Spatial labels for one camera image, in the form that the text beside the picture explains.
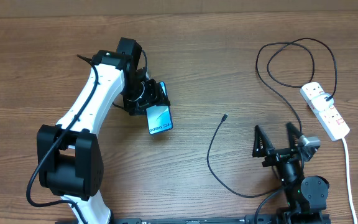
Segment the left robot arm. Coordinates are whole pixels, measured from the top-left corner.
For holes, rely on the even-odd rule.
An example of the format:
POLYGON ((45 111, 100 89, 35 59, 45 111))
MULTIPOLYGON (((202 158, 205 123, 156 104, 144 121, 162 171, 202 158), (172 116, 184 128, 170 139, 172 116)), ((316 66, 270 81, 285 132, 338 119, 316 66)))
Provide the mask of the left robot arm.
POLYGON ((145 115, 150 134, 173 128, 171 102, 164 82, 139 68, 146 53, 134 39, 121 38, 116 51, 99 50, 82 59, 91 67, 88 81, 56 125, 37 133, 38 165, 26 189, 34 207, 69 204, 75 223, 114 223, 101 195, 104 163, 98 135, 114 100, 131 116, 145 115))

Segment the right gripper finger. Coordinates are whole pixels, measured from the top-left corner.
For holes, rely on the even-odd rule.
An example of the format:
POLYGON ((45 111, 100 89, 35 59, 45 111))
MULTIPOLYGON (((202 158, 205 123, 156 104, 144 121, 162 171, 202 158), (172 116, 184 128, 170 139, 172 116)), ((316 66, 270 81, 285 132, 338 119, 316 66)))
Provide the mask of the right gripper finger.
POLYGON ((256 125, 254 129, 254 147, 252 156, 265 157, 273 153, 274 150, 275 148, 264 130, 259 125, 256 125))
POLYGON ((296 147, 299 138, 303 135, 291 122, 286 124, 290 147, 296 147))

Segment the Samsung Galaxy smartphone blue screen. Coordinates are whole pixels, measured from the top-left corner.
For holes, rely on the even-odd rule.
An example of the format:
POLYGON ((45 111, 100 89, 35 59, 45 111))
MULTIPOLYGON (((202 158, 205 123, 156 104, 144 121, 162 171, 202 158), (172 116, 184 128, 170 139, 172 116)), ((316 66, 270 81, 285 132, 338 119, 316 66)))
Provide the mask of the Samsung Galaxy smartphone blue screen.
POLYGON ((150 134, 158 134, 173 128, 170 102, 167 98, 165 82, 158 83, 157 99, 146 109, 147 123, 150 134))

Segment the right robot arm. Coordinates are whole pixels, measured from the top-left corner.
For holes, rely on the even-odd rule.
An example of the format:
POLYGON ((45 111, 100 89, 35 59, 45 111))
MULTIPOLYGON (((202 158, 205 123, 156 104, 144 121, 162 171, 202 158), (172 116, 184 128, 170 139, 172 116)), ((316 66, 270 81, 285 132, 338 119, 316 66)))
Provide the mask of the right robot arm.
POLYGON ((254 215, 246 217, 253 223, 330 223, 327 208, 329 182, 321 176, 304 175, 305 163, 310 161, 321 146, 317 136, 306 137, 291 122, 286 124, 289 147, 275 149, 264 130, 254 129, 253 157, 263 157, 263 167, 274 167, 281 181, 275 190, 258 206, 254 215), (278 208, 273 215, 261 215, 262 207, 271 198, 284 193, 287 206, 278 208))

